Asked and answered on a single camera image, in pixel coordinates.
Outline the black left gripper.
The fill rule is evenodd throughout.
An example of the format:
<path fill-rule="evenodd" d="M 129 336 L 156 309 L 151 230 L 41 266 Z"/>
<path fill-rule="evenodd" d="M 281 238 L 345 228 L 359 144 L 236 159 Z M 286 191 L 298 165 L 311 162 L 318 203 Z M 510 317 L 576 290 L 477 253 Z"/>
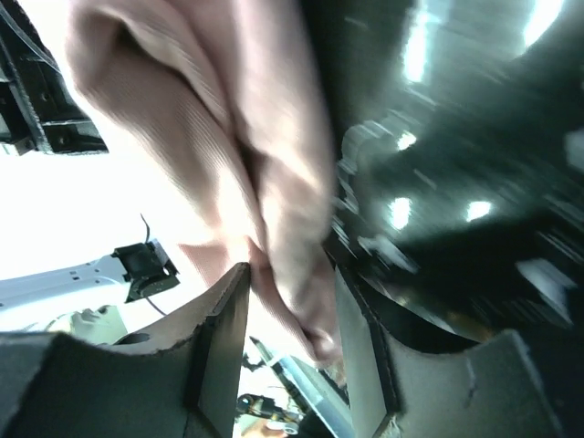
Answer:
<path fill-rule="evenodd" d="M 108 151 L 15 1 L 1 3 L 1 150 L 9 155 Z"/>

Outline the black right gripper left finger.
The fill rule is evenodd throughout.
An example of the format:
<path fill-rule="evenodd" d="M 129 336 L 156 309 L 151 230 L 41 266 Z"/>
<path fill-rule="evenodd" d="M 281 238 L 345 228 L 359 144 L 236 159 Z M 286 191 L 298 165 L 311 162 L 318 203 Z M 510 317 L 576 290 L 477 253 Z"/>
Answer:
<path fill-rule="evenodd" d="M 64 333 L 1 338 L 4 437 L 228 437 L 250 267 L 112 346 Z"/>

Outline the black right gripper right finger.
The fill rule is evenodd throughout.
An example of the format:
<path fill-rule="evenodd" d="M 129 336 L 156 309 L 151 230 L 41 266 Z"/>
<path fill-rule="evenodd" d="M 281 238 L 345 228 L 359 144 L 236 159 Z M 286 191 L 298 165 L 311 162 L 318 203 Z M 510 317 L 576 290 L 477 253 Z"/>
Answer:
<path fill-rule="evenodd" d="M 580 437 L 583 338 L 506 330 L 475 344 L 335 271 L 359 437 Z"/>

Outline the pink printed t-shirt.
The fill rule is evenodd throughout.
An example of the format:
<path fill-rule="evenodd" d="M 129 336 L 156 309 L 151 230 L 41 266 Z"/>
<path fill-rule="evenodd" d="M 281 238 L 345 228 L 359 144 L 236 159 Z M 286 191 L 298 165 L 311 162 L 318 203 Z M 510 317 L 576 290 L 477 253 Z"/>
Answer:
<path fill-rule="evenodd" d="M 259 337 L 341 355 L 328 117 L 294 1 L 59 1 L 44 39 L 187 284 L 252 268 Z"/>

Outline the aluminium frame rail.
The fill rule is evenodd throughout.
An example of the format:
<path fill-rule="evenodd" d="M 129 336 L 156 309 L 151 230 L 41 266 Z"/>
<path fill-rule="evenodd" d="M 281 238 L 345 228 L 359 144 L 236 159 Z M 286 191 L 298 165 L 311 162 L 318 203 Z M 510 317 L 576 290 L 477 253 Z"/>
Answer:
<path fill-rule="evenodd" d="M 262 360 L 261 370 L 273 371 L 286 390 L 290 408 L 313 412 L 333 437 L 355 437 L 346 386 L 334 381 L 336 368 L 317 370 L 289 355 L 273 352 L 258 339 L 251 338 L 250 342 Z"/>

